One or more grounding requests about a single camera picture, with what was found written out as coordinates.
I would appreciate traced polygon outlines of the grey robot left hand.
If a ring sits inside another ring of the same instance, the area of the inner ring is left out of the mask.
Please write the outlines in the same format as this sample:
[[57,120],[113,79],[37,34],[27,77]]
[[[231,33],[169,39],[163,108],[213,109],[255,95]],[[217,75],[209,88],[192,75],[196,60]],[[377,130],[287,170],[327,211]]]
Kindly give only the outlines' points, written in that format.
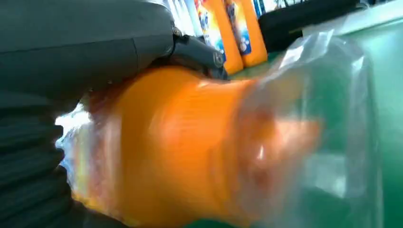
[[154,0],[1,1],[1,227],[124,227],[72,198],[55,120],[154,62],[227,78],[219,51],[181,35]]

